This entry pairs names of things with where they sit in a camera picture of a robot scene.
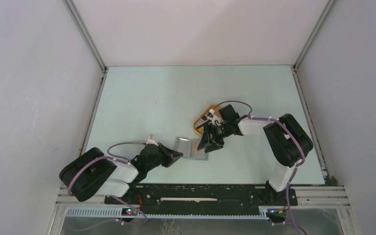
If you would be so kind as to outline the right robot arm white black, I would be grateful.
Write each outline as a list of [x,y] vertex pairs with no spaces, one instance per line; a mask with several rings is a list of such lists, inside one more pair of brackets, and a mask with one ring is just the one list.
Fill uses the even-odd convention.
[[273,173],[267,181],[265,198],[272,205],[279,204],[297,169],[306,161],[308,153],[314,148],[313,142],[301,125],[291,114],[278,119],[222,114],[221,118],[208,115],[203,125],[203,134],[198,150],[210,153],[223,148],[224,139],[231,135],[265,135],[277,160]]

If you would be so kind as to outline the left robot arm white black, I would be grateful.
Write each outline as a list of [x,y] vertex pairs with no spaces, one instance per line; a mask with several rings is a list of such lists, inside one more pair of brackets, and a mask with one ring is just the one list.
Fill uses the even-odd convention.
[[65,166],[59,179],[67,186],[67,194],[79,202],[95,195],[116,196],[124,204],[133,202],[134,188],[148,173],[159,167],[170,167],[183,153],[154,141],[142,142],[143,149],[128,159],[111,153],[104,154],[93,147]]

